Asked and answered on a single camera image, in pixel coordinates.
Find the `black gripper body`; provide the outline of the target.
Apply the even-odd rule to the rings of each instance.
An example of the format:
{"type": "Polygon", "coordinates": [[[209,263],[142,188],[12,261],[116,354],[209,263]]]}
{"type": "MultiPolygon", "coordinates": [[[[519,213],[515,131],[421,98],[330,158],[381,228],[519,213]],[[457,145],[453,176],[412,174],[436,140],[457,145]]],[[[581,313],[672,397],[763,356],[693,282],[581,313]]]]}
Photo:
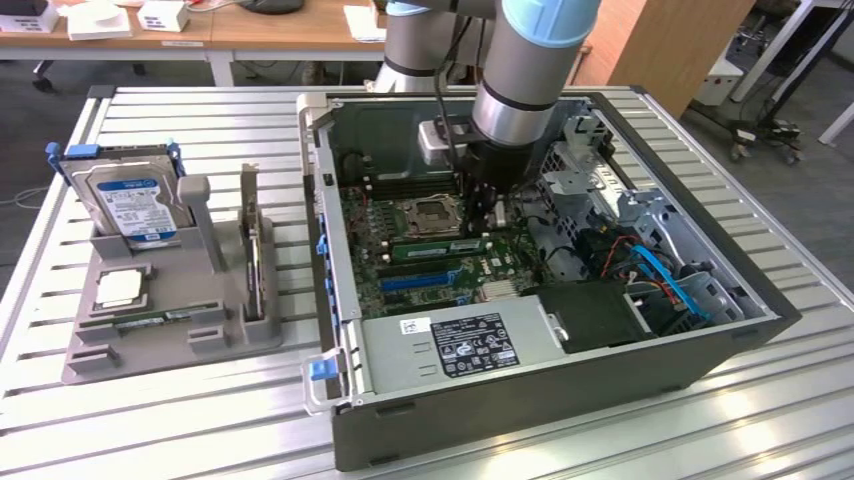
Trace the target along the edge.
{"type": "Polygon", "coordinates": [[[468,145],[463,158],[465,191],[492,189],[507,194],[524,180],[532,158],[533,144],[504,146],[495,142],[468,145]]]}

